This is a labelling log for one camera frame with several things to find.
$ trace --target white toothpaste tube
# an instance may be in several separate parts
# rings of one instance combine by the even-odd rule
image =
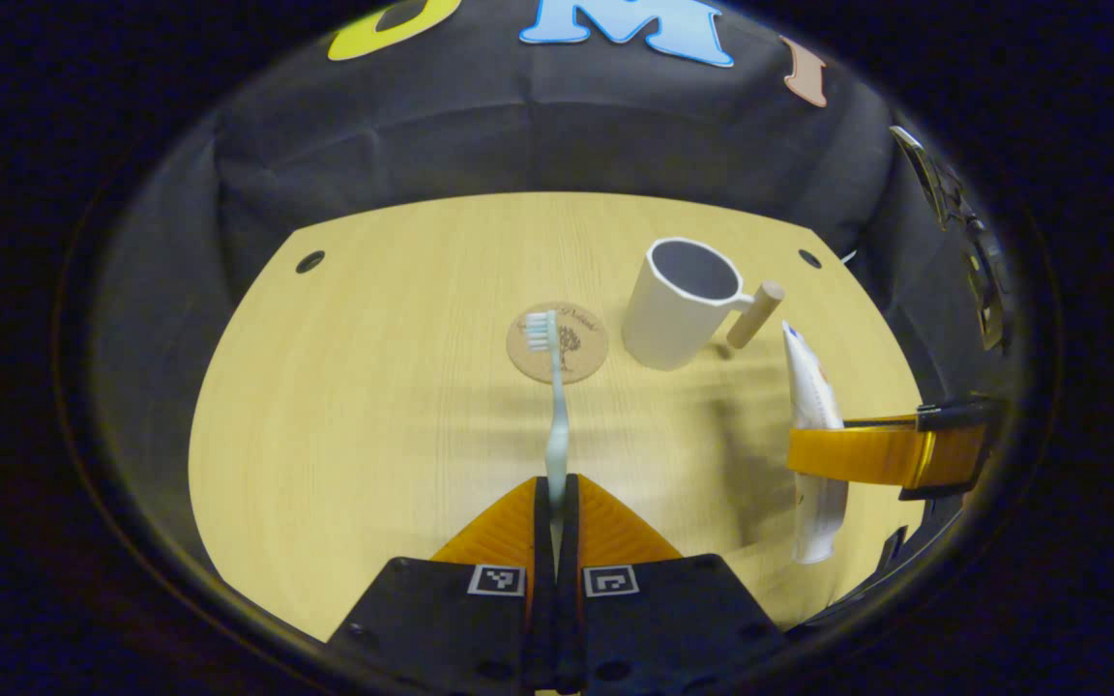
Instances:
[[[819,366],[810,345],[788,322],[785,354],[790,366],[790,401],[793,406],[793,428],[843,429],[832,385]],[[823,479],[793,472],[797,479],[795,538],[793,560],[800,563],[819,563],[832,556],[832,541],[846,520],[846,501],[849,483],[843,480]]]

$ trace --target table surface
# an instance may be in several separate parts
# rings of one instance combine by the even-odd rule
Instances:
[[[647,370],[618,326],[647,246],[676,235],[730,256],[746,292],[776,281],[788,295],[743,351],[724,343],[730,314],[694,362]],[[296,273],[314,251],[322,263]],[[192,428],[192,506],[217,572],[325,640],[385,560],[429,558],[543,476],[551,391],[515,369],[505,334],[549,300],[610,334],[605,365],[567,388],[569,471],[682,553],[724,556],[782,628],[866,578],[899,526],[917,528],[922,502],[853,483],[832,558],[791,560],[781,321],[817,351],[846,418],[920,402],[883,317],[817,235],[633,195],[475,195],[296,231],[247,291]]]

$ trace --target round coaster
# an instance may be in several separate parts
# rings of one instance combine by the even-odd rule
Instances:
[[[573,384],[587,379],[605,364],[609,355],[609,334],[605,322],[596,314],[587,312],[578,304],[540,303],[514,317],[505,335],[505,352],[518,371],[545,384],[553,382],[553,357],[547,351],[531,351],[527,347],[525,334],[527,314],[531,312],[557,311],[557,334],[560,336],[560,379],[563,384]]]

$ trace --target light blue toothbrush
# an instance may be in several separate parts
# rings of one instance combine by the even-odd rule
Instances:
[[[566,494],[566,449],[569,447],[569,418],[566,415],[566,391],[560,384],[560,341],[557,336],[557,312],[527,314],[527,347],[548,351],[554,362],[554,427],[548,432],[545,468],[548,474],[548,509],[560,517],[561,498]]]

